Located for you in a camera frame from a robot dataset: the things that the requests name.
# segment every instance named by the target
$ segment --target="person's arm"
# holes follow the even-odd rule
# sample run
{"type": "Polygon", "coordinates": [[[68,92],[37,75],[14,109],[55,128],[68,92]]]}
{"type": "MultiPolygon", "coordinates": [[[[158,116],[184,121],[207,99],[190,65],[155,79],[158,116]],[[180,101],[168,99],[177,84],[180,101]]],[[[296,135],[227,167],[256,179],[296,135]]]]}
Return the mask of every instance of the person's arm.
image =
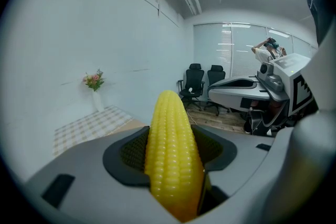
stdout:
{"type": "Polygon", "coordinates": [[[253,53],[256,53],[256,50],[259,49],[263,44],[265,44],[268,41],[268,38],[266,40],[264,40],[262,43],[259,43],[258,45],[255,45],[254,47],[251,48],[251,50],[253,51],[253,53]]]}
{"type": "Polygon", "coordinates": [[[286,56],[286,55],[287,55],[287,52],[286,52],[286,50],[285,50],[284,47],[280,47],[280,51],[281,51],[281,54],[282,54],[283,56],[286,56]]]}

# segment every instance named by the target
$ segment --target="corn cob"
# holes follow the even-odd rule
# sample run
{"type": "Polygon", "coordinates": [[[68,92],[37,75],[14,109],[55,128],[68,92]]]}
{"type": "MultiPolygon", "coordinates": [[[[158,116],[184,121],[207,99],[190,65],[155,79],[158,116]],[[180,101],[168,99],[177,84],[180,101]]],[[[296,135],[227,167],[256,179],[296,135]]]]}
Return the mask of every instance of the corn cob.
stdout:
{"type": "Polygon", "coordinates": [[[152,195],[179,221],[196,217],[203,165],[180,97],[163,91],[155,105],[145,171],[152,195]]]}

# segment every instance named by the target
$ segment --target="checkered tablecloth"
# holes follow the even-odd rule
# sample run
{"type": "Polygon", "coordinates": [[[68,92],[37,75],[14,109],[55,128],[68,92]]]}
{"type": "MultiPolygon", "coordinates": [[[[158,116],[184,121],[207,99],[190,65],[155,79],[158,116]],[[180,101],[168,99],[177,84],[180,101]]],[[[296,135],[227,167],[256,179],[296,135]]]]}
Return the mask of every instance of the checkered tablecloth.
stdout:
{"type": "Polygon", "coordinates": [[[131,120],[131,116],[112,105],[103,112],[71,122],[55,130],[53,155],[57,157],[79,143],[112,134],[131,120]]]}

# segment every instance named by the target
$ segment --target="chair seat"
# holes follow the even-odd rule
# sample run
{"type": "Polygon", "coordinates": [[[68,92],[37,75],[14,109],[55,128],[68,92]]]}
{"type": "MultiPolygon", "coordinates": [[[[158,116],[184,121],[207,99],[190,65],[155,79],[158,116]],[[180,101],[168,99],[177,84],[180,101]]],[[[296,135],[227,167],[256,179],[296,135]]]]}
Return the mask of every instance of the chair seat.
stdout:
{"type": "Polygon", "coordinates": [[[200,97],[201,96],[201,90],[195,91],[194,93],[190,93],[188,89],[183,89],[180,92],[180,95],[184,97],[200,97]]]}

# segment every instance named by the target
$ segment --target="white vase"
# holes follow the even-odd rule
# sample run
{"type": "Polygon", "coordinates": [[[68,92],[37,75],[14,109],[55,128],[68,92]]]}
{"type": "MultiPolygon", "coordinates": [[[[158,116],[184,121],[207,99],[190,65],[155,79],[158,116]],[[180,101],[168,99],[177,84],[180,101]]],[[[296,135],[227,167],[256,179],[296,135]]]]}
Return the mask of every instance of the white vase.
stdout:
{"type": "Polygon", "coordinates": [[[104,111],[104,107],[103,107],[103,105],[101,103],[99,92],[92,90],[92,97],[93,97],[93,102],[94,102],[94,105],[95,105],[96,109],[99,112],[103,112],[104,111]]]}

